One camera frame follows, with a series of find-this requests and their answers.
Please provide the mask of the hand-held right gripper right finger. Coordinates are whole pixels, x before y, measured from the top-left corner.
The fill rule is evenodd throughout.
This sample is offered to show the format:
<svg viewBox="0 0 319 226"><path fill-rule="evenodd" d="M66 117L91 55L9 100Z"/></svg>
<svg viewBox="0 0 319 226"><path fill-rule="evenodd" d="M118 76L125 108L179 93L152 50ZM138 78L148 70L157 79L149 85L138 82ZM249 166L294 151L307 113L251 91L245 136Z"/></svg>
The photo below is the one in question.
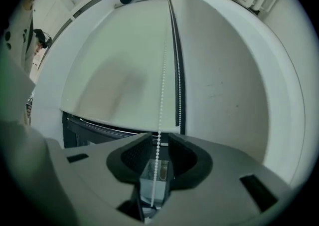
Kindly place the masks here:
<svg viewBox="0 0 319 226"><path fill-rule="evenodd" d="M267 226L287 206L290 186L246 153L168 136L173 176L153 226Z"/></svg>

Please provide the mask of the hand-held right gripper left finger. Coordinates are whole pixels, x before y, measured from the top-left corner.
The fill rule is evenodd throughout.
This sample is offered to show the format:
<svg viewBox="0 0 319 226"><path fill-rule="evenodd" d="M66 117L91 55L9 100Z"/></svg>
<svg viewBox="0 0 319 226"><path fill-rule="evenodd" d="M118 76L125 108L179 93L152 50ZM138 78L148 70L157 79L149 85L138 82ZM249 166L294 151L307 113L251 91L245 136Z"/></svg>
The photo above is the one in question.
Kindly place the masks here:
<svg viewBox="0 0 319 226"><path fill-rule="evenodd" d="M142 226L140 175L152 152L150 133L62 149L46 141L63 193L60 226Z"/></svg>

